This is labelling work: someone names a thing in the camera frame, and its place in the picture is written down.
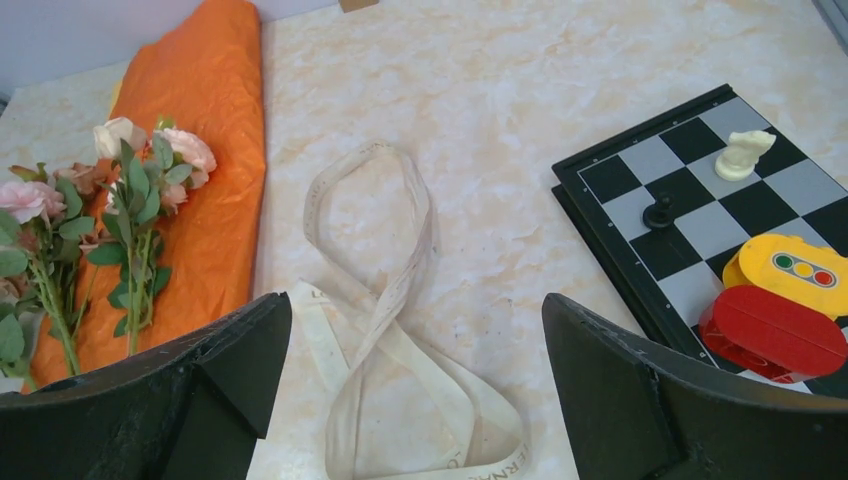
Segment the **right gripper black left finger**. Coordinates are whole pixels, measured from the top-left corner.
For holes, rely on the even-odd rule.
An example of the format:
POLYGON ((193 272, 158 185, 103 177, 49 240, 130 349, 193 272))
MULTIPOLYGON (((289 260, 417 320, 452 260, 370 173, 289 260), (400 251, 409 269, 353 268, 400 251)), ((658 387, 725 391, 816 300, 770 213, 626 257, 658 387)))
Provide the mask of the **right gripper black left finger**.
POLYGON ((115 364, 1 397, 5 479, 243 479, 292 326, 284 293, 115 364))

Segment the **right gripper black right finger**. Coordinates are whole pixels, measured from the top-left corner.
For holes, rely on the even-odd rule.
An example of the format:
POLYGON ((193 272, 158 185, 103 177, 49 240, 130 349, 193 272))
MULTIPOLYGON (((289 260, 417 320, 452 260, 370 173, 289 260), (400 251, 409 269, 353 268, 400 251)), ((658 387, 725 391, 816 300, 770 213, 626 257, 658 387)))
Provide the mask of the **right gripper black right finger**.
POLYGON ((708 366, 551 293, 552 373, 583 479, 843 479, 847 403, 708 366))

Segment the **orange yellow wrapping paper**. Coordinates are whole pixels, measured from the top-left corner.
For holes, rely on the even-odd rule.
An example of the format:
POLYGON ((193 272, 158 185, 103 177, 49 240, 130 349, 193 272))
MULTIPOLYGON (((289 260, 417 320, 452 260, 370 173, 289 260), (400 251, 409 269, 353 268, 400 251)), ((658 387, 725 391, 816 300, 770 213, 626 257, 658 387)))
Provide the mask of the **orange yellow wrapping paper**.
POLYGON ((115 363, 248 297, 265 174, 261 25, 205 1, 142 47, 95 161, 1 188, 1 370, 24 389, 115 363))

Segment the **pink cream rose stem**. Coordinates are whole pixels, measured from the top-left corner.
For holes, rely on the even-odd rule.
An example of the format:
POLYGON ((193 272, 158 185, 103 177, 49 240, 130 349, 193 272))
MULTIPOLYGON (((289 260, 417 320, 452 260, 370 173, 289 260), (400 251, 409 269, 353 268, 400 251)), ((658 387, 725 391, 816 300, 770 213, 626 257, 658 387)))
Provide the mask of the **pink cream rose stem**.
POLYGON ((120 267, 107 299, 125 311, 113 335, 127 339, 131 356, 139 350, 141 331, 153 324, 154 300, 172 273, 160 264, 164 237, 157 224, 176 215, 192 190, 206 185, 217 161, 200 137, 167 117, 150 134, 118 117, 94 127, 93 135, 97 154, 110 160, 118 175, 103 185, 107 196, 100 221, 107 237, 86 257, 98 266, 120 267))

